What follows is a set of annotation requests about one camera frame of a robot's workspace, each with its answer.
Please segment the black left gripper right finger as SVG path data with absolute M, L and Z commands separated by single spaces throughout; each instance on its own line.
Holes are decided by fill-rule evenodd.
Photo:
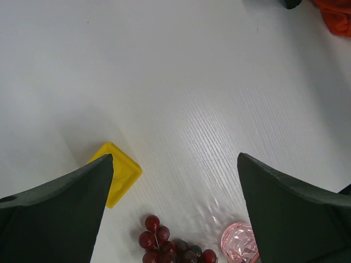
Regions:
M 350 186 L 331 192 L 246 153 L 237 169 L 262 262 L 350 262 Z

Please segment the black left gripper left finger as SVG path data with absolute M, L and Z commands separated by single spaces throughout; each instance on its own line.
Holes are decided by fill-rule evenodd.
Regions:
M 113 157 L 1 198 L 1 262 L 90 262 L 114 173 Z

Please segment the black cloth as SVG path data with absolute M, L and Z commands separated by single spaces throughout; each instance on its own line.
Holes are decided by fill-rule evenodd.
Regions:
M 288 9 L 294 9 L 301 4 L 302 0 L 282 0 L 283 6 Z

